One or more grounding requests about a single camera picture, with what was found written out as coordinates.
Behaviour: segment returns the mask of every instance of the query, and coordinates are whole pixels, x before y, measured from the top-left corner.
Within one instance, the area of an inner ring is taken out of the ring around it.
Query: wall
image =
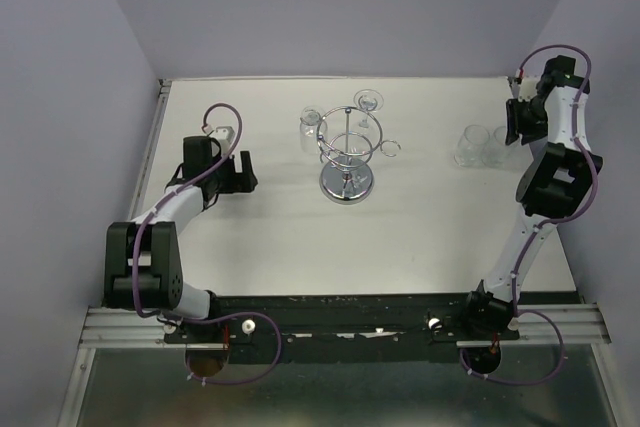
[[[604,157],[593,207],[560,234],[579,289],[604,313],[629,397],[639,402],[638,0],[561,0],[537,44],[556,42],[577,45],[592,57],[587,133],[593,151]],[[640,404],[635,407],[640,414]]]
[[[118,0],[162,77],[512,72],[558,0]]]
[[[155,76],[116,0],[0,0],[0,425],[55,425]]]

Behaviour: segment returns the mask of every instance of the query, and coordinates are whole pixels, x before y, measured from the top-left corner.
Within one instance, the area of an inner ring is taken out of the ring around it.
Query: upside-down glass
[[[322,107],[310,105],[305,107],[300,114],[300,147],[307,154],[317,154],[320,152],[316,139],[316,130],[320,120],[326,114]],[[323,122],[320,132],[327,136],[327,123]]]
[[[498,168],[509,158],[516,142],[506,145],[507,128],[498,127],[482,149],[482,163],[487,167]]]
[[[472,167],[478,163],[484,145],[489,140],[489,131],[481,125],[470,125],[460,137],[454,159],[460,167]]]

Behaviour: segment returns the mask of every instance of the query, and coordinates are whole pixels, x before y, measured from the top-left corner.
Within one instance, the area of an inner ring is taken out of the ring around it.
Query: white wall
[[[558,0],[118,0],[162,77],[512,72]]]
[[[640,414],[638,0],[561,0],[537,44],[556,42],[577,45],[593,59],[587,133],[593,151],[604,157],[596,202],[560,234],[578,288],[601,306]]]
[[[0,0],[0,425],[54,425],[157,91],[116,0]]]

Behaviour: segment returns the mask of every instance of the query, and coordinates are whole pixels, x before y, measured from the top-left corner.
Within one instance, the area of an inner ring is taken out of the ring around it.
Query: round metal base
[[[333,164],[326,164],[320,173],[320,190],[338,204],[357,204],[366,199],[373,190],[373,172],[360,159],[340,156],[340,163],[350,162],[349,172],[341,172]]]

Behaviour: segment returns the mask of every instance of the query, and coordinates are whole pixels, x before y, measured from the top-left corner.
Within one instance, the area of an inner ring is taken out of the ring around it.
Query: white table
[[[376,185],[354,206],[320,192],[321,165],[299,144],[310,104],[352,105],[364,88],[385,99],[385,137],[395,159],[376,154]],[[202,114],[224,101],[244,120],[255,192],[221,196],[179,238],[185,281],[219,295],[464,292],[493,267],[511,231],[516,186],[531,161],[520,148],[509,170],[465,169],[453,160],[463,129],[505,122],[504,78],[291,78],[174,81],[145,190],[150,207],[182,161],[182,138],[199,135]],[[212,125],[235,125],[214,113]],[[523,286],[575,290],[557,233]]]

